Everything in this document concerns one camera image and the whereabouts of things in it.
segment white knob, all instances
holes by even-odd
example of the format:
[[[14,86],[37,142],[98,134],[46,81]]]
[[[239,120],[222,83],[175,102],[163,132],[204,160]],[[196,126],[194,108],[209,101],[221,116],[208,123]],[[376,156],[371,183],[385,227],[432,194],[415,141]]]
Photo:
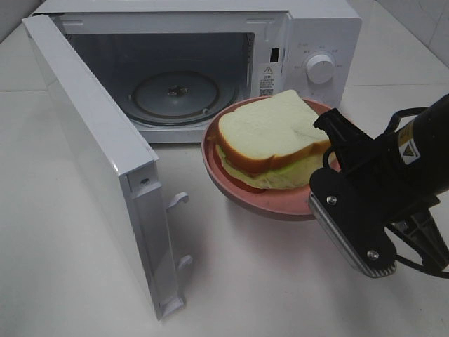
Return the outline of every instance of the white knob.
[[[329,55],[320,53],[307,61],[306,69],[310,81],[316,84],[326,83],[334,75],[334,61]]]

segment robotic arm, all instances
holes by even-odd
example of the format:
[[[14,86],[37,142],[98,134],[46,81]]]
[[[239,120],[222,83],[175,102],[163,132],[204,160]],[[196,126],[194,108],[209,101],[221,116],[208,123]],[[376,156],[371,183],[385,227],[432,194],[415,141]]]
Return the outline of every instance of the robotic arm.
[[[402,118],[416,115],[396,130]],[[370,138],[337,109],[314,126],[331,147],[323,168],[310,178],[309,205],[354,269],[369,277],[391,275],[396,261],[421,272],[449,278],[449,249],[429,208],[449,190],[449,95],[431,107],[401,110],[385,132]],[[341,171],[329,167],[334,152]],[[414,249],[422,265],[396,253],[388,228]]]

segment white bread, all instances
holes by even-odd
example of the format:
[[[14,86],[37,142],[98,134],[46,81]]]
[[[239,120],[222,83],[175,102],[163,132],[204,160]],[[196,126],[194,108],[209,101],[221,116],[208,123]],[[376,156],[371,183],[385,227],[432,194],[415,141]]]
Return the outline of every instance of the white bread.
[[[330,143],[316,118],[294,90],[284,91],[224,114],[217,143],[229,164],[254,176],[322,154]]]

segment yellow warning label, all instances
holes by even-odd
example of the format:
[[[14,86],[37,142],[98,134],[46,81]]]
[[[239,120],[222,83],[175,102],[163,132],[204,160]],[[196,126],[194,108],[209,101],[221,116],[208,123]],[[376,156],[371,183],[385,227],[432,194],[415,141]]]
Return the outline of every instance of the yellow warning label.
[[[415,156],[415,153],[413,153],[412,147],[409,144],[407,144],[406,149],[404,150],[404,152],[402,152],[402,155],[413,157]]]
[[[406,124],[398,133],[398,146],[404,145],[410,139],[413,138],[413,122],[414,119]]]

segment pink plate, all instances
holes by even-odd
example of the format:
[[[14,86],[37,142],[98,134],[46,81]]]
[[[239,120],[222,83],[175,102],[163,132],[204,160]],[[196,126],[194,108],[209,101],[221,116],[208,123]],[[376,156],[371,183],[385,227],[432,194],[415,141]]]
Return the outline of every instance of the pink plate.
[[[233,112],[237,107],[256,100],[263,100],[268,97],[250,98],[230,105],[218,113],[209,124],[204,133],[201,149],[203,160],[210,178],[218,189],[235,201],[240,206],[250,209],[258,214],[269,216],[281,220],[311,220],[313,215],[309,209],[308,199],[310,194],[309,186],[295,188],[293,190],[257,190],[250,187],[243,187],[239,180],[231,177],[222,167],[220,158],[214,150],[218,120],[223,114]],[[318,115],[330,109],[329,106],[304,100]]]

